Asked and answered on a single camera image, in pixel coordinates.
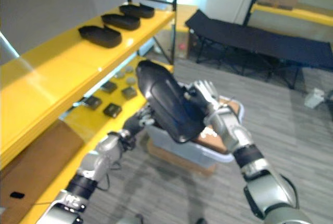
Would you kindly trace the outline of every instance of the black cable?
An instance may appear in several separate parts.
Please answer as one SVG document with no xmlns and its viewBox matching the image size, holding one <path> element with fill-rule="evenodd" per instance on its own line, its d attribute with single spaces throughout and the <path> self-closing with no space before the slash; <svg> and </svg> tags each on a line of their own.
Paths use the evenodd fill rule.
<svg viewBox="0 0 333 224">
<path fill-rule="evenodd" d="M 289 185 L 292 187 L 294 193 L 295 193 L 295 198 L 296 198 L 296 208 L 297 209 L 300 209 L 300 202 L 299 202 L 299 199 L 298 199 L 298 192 L 297 192 L 297 189 L 296 189 L 296 186 L 292 183 L 291 180 L 289 180 L 287 177 L 285 177 L 284 175 L 281 175 L 283 179 L 286 180 L 287 183 L 289 183 Z"/>
<path fill-rule="evenodd" d="M 109 177 L 108 174 L 106 174 L 106 181 L 108 182 L 108 186 L 107 186 L 106 189 L 102 189 L 99 186 L 97 186 L 96 188 L 99 189 L 99 190 L 101 190 L 101 191 L 109 191 L 109 189 L 110 189 L 110 177 Z"/>
<path fill-rule="evenodd" d="M 115 162 L 114 165 L 116 165 L 117 167 L 112 167 L 112 168 L 110 168 L 110 170 L 120 170 L 121 169 L 121 164 L 119 162 Z M 106 189 L 100 188 L 99 186 L 97 186 L 96 188 L 101 190 L 101 191 L 109 191 L 110 185 L 111 185 L 109 174 L 106 174 L 106 181 L 107 181 L 107 184 L 108 184 Z"/>
</svg>

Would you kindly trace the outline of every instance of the metal shelf frame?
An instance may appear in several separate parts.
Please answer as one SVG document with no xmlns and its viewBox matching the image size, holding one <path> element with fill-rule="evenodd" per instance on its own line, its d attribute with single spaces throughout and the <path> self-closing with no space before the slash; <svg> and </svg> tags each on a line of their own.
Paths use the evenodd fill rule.
<svg viewBox="0 0 333 224">
<path fill-rule="evenodd" d="M 122 33 L 123 41 L 112 50 L 82 40 L 77 33 L 77 27 L 79 26 L 76 26 L 74 29 L 65 31 L 41 46 L 23 54 L 18 59 L 1 66 L 2 77 L 7 78 L 6 87 L 2 88 L 1 91 L 1 97 L 3 102 L 6 101 L 8 108 L 8 111 L 2 112 L 2 119 L 8 116 L 7 113 L 9 110 L 12 111 L 15 109 L 16 113 L 19 112 L 19 109 L 29 105 L 27 101 L 33 103 L 34 106 L 38 108 L 38 111 L 36 111 L 36 109 L 31 110 L 34 108 L 31 107 L 31 115 L 28 114 L 24 116 L 24 120 L 29 121 L 28 123 L 21 124 L 24 125 L 22 135 L 13 137 L 15 147 L 10 147 L 10 151 L 13 150 L 13 152 L 8 153 L 8 155 L 6 154 L 6 164 L 2 163 L 2 166 L 7 165 L 21 150 L 54 122 L 60 114 L 69 109 L 74 102 L 81 98 L 91 86 L 95 85 L 109 74 L 110 71 L 118 67 L 124 59 L 137 51 L 150 38 L 154 37 L 154 35 L 172 19 L 174 19 L 172 26 L 172 54 L 170 58 L 167 57 L 171 65 L 165 66 L 170 71 L 173 70 L 176 26 L 175 12 L 177 3 L 176 0 L 172 2 L 160 0 L 150 1 L 171 4 L 172 11 L 156 10 L 154 17 L 151 19 L 142 19 L 142 27 L 132 32 L 115 27 L 116 30 Z M 118 14 L 119 9 L 113 9 L 108 13 Z M 102 25 L 102 22 L 100 16 L 98 16 L 84 24 Z M 95 54 L 94 59 L 89 55 L 92 52 Z M 15 94 L 22 93 L 19 88 L 24 89 L 23 93 L 28 92 L 26 95 L 29 96 L 24 98 L 25 104 L 20 103 L 16 104 L 16 107 L 13 107 L 15 102 L 12 98 L 16 100 L 22 99 L 22 97 L 17 97 Z M 40 93 L 40 90 L 49 93 L 52 96 L 52 101 L 48 100 L 49 98 Z M 123 107 L 124 109 L 126 108 L 126 111 L 124 110 L 116 120 L 110 120 L 100 126 L 95 135 L 77 152 L 39 197 L 36 204 L 32 206 L 26 216 L 21 220 L 21 224 L 35 223 L 48 207 L 48 204 L 44 203 L 52 201 L 59 190 L 67 185 L 79 166 L 82 157 L 89 150 L 93 149 L 110 129 L 120 129 L 124 121 L 146 103 L 146 99 L 142 95 L 138 95 L 128 102 L 119 102 L 119 104 L 120 103 L 123 103 Z"/>
<path fill-rule="evenodd" d="M 162 50 L 162 54 L 164 55 L 164 57 L 167 59 L 167 61 L 171 65 L 173 65 L 174 64 L 174 59 L 175 59 L 176 23 L 177 23 L 176 22 L 177 0 L 172 0 L 172 2 L 163 1 L 163 0 L 146 0 L 146 1 L 158 2 L 158 3 L 164 3 L 164 4 L 170 4 L 170 5 L 172 5 L 172 11 L 175 12 L 174 21 L 173 21 L 173 24 L 171 26 L 171 56 L 170 57 L 168 57 L 166 55 L 166 52 L 161 47 L 161 44 L 154 37 L 154 41 L 158 45 L 158 47 Z"/>
</svg>

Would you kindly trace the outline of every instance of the yellow shelf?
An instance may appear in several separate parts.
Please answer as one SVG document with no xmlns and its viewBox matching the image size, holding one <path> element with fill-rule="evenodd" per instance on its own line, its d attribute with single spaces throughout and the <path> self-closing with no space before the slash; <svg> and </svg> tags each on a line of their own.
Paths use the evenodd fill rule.
<svg viewBox="0 0 333 224">
<path fill-rule="evenodd" d="M 154 17 L 141 19 L 137 30 L 112 27 L 121 32 L 122 42 L 104 48 L 82 39 L 77 30 L 102 26 L 96 17 L 1 66 L 1 169 L 173 18 L 174 12 L 156 10 Z"/>
<path fill-rule="evenodd" d="M 251 13 L 255 12 L 256 10 L 312 21 L 333 27 L 333 10 L 317 8 L 306 4 L 297 4 L 293 10 L 285 10 L 262 6 L 255 3 L 252 5 Z"/>
<path fill-rule="evenodd" d="M 137 63 L 143 58 L 137 57 L 130 62 L 129 65 L 136 67 Z M 172 71 L 173 67 L 171 65 L 164 65 L 169 71 Z M 102 104 L 95 110 L 91 110 L 84 106 L 79 106 L 73 109 L 69 115 L 64 119 L 64 121 L 71 126 L 74 131 L 81 131 L 82 128 L 88 128 L 90 132 L 78 133 L 83 137 L 85 141 L 88 141 L 84 147 L 76 154 L 75 157 L 71 159 L 68 165 L 61 171 L 61 173 L 56 177 L 51 185 L 45 190 L 45 192 L 40 196 L 36 203 L 49 203 L 54 200 L 58 192 L 65 188 L 69 180 L 75 174 L 76 169 L 80 165 L 80 162 L 84 155 L 97 145 L 97 143 L 110 131 L 118 131 L 122 128 L 124 122 L 128 117 L 133 115 L 137 110 L 139 110 L 145 103 L 146 99 L 141 95 L 137 89 L 137 85 L 134 87 L 137 89 L 138 95 L 131 100 L 125 100 L 121 96 L 121 90 L 128 85 L 126 85 L 126 78 L 122 79 L 111 79 L 116 82 L 118 89 L 111 94 L 104 91 L 98 90 L 94 93 L 94 96 L 99 97 L 102 100 Z M 122 112 L 113 119 L 106 117 L 103 114 L 103 109 L 109 103 L 115 103 L 122 107 Z M 21 221 L 21 224 L 32 224 L 40 218 L 40 216 L 45 212 L 49 204 L 35 205 L 26 216 Z"/>
</svg>

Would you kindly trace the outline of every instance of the gray carpet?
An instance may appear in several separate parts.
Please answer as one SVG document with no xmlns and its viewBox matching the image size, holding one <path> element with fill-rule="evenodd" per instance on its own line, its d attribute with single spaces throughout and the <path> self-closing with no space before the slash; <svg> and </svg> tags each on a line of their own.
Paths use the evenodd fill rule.
<svg viewBox="0 0 333 224">
<path fill-rule="evenodd" d="M 315 224 L 333 223 L 333 122 L 326 105 L 311 110 L 297 91 L 189 60 L 177 61 L 175 76 L 186 83 L 211 80 L 221 95 L 241 101 L 245 126 L 269 161 L 296 184 L 301 209 Z M 195 223 L 202 216 L 209 224 L 262 223 L 247 204 L 235 163 L 219 164 L 204 178 L 150 156 L 145 140 L 124 154 L 121 170 L 109 173 L 110 190 L 94 193 L 85 223 L 115 223 L 136 213 L 158 224 Z"/>
</svg>

